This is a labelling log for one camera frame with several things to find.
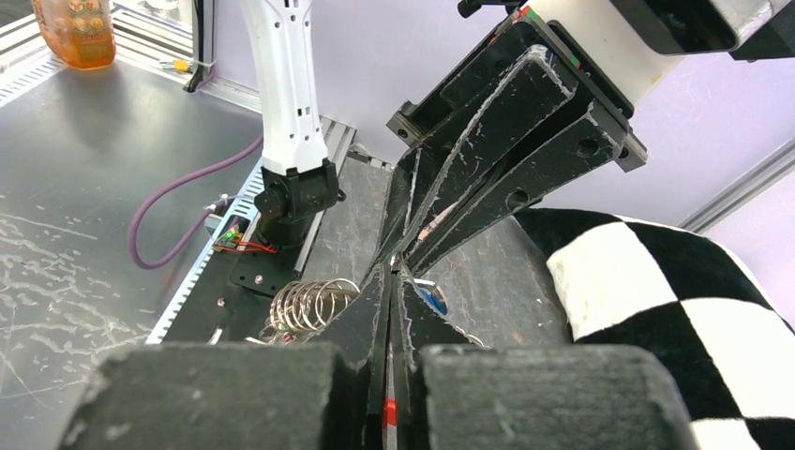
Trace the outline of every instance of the orange bottle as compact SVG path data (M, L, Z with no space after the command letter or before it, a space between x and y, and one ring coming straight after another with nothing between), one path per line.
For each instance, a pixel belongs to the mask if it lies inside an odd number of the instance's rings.
M68 65L82 70L113 63L109 0L32 0L47 45Z

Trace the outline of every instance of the purple cable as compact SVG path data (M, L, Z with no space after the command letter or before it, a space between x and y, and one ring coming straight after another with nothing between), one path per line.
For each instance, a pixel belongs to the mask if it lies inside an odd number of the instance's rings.
M227 168L233 165L235 162L251 155L254 153L260 145L263 144L263 135L261 134L254 142L251 143L245 150L238 153L237 155L230 157L228 159L224 159L212 166L205 167L199 171L189 173L187 175L182 176L181 178L172 181L169 183L168 186L162 188L161 190L155 192L154 194L150 195L138 208L138 211L132 216L132 221L129 223L129 229L127 230L127 248L129 249L129 256L132 257L132 261L135 265L141 267L141 269L152 270L158 269L164 265L166 265L169 261L171 261L188 243L188 239L192 236L199 228L204 224L204 220L208 218L211 214L213 214L212 210L205 210L202 215L199 217L198 220L190 227L185 235L176 243L176 245L166 253L166 256L157 260L155 262L146 262L141 258L141 255L138 253L138 229L141 227L141 221L143 220L143 216L146 215L146 212L149 211L149 208L152 207L161 197L168 194L169 192L179 188L180 186L184 185L185 183L189 183L197 178L201 178L209 173L220 171L221 169ZM219 199L213 202L213 205L216 209L224 206L228 200Z

